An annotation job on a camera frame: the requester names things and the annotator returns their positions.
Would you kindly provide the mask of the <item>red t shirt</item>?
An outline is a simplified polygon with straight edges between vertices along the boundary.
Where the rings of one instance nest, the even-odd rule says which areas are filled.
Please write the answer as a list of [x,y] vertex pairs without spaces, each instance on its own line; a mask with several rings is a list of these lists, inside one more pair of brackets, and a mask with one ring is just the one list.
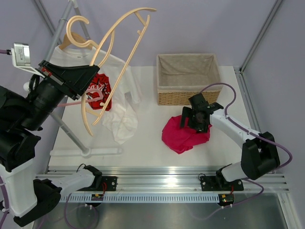
[[212,127],[209,125],[207,133],[198,133],[188,126],[180,128],[181,117],[181,115],[171,117],[162,130],[162,141],[177,154],[208,142]]

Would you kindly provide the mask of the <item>light wooden hanger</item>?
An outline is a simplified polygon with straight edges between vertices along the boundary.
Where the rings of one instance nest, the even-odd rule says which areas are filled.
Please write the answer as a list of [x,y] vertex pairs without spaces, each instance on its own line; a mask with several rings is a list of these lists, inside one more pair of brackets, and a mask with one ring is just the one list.
[[[94,110],[92,110],[91,108],[88,108],[86,106],[86,96],[87,93],[85,92],[82,96],[81,96],[81,117],[82,117],[82,121],[83,124],[85,126],[86,131],[88,132],[89,135],[93,135],[93,132],[91,130],[91,127],[88,123],[88,118],[87,118],[87,113],[90,113],[94,116],[96,116],[96,120],[92,123],[93,125],[98,124],[98,122],[101,120],[103,114],[106,111],[106,108],[108,106],[108,104],[110,103],[110,101],[112,100],[113,94],[116,91],[116,89],[119,86],[119,83],[122,79],[122,77],[125,74],[125,71],[127,69],[127,67],[129,66],[129,63],[132,59],[132,57],[134,56],[135,51],[137,50],[148,26],[150,23],[150,15],[147,16],[146,19],[144,19],[141,15],[140,12],[141,11],[149,11],[149,12],[156,12],[157,9],[155,8],[149,8],[149,7],[140,7],[140,8],[136,8],[133,10],[128,11],[127,13],[125,13],[124,15],[122,15],[111,27],[110,29],[106,32],[106,34],[104,35],[104,37],[102,38],[102,40],[100,41],[100,43],[98,44],[98,47],[95,48],[95,53],[90,61],[90,66],[95,64],[96,59],[98,58],[99,54],[103,54],[103,59],[101,60],[100,63],[97,64],[97,66],[99,68],[102,68],[102,66],[105,63],[109,63],[112,60],[116,60],[118,63],[120,63],[122,65],[122,70],[119,74],[119,76],[117,77],[117,80],[115,82],[115,84],[111,87],[111,91],[110,94],[107,98],[107,100],[105,101],[105,103],[102,104],[102,109],[99,113],[95,112]],[[143,28],[141,30],[137,31],[138,34],[138,39],[134,45],[134,47],[132,48],[128,59],[126,61],[123,61],[117,57],[115,57],[114,55],[111,54],[113,45],[114,45],[114,38],[115,38],[115,30],[116,28],[119,26],[119,24],[124,21],[127,17],[129,17],[130,15],[135,15],[138,20],[140,21],[140,23],[143,25]],[[68,36],[68,39],[72,42],[73,45],[79,47],[79,48],[85,48],[86,45],[90,44],[93,42],[93,40],[88,39],[85,43],[77,43],[71,33],[72,33],[72,26],[75,22],[80,21],[83,22],[85,24],[89,24],[89,20],[81,15],[76,15],[71,17],[67,24],[66,24],[66,34]]]

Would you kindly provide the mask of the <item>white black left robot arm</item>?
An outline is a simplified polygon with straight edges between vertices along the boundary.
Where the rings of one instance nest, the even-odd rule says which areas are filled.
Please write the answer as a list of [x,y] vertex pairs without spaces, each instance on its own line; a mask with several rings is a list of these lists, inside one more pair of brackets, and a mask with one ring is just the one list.
[[40,141],[35,131],[42,130],[64,97],[80,98],[98,71],[97,65],[62,67],[42,61],[26,97],[0,89],[0,209],[20,227],[48,214],[62,197],[102,186],[102,172],[90,165],[61,179],[44,180],[35,177],[33,168]]

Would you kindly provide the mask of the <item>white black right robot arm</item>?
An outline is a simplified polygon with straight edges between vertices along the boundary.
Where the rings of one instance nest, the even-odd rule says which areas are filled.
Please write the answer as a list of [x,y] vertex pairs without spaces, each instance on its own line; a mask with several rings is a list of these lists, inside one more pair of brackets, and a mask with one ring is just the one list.
[[269,132],[255,131],[234,118],[219,103],[208,103],[202,94],[189,98],[190,107],[183,107],[180,128],[207,133],[215,127],[230,137],[242,150],[241,160],[218,169],[214,176],[201,178],[209,190],[243,190],[242,179],[256,180],[280,166],[274,137]]

